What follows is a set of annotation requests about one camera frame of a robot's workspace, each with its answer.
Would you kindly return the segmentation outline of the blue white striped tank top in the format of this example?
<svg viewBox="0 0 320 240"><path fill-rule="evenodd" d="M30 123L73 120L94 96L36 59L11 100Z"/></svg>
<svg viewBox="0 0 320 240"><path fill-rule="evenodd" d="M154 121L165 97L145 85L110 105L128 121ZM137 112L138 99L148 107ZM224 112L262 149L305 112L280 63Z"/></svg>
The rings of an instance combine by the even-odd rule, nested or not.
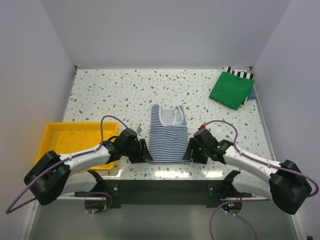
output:
<svg viewBox="0 0 320 240"><path fill-rule="evenodd" d="M178 105L165 109L159 104L151 107L149 146L151 164L186 164L189 143L184 108Z"/></svg>

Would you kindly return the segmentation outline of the green tank top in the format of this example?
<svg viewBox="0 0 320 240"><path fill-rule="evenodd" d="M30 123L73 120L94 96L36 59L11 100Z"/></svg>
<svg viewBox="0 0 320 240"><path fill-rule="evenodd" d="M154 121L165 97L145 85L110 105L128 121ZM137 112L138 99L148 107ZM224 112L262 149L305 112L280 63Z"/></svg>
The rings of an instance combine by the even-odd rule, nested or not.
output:
<svg viewBox="0 0 320 240"><path fill-rule="evenodd" d="M228 108L237 110L249 96L255 81L223 71L209 98Z"/></svg>

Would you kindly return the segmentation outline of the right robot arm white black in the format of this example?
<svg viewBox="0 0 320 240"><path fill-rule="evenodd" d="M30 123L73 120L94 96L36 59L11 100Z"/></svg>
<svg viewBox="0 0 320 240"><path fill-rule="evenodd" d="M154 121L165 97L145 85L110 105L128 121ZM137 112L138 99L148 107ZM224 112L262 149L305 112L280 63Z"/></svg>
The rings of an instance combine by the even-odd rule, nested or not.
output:
<svg viewBox="0 0 320 240"><path fill-rule="evenodd" d="M218 141L206 128L200 128L189 139L184 157L197 164L206 164L211 159L235 167L223 180L209 187L210 194L221 199L256 195L294 215L312 192L294 162L277 162L250 154L237 147L235 141Z"/></svg>

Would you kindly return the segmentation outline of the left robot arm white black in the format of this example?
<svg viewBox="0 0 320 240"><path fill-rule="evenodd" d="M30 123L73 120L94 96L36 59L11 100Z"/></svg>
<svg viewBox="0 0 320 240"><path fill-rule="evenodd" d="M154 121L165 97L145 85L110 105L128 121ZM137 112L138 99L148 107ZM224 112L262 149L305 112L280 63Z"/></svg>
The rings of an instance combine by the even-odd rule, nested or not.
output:
<svg viewBox="0 0 320 240"><path fill-rule="evenodd" d="M132 164L152 160L145 139L138 139L137 133L124 129L120 135L112 136L100 144L73 153L57 154L46 152L24 177L24 183L35 199L48 205L64 193L72 193L69 178L97 165L106 165L127 157Z"/></svg>

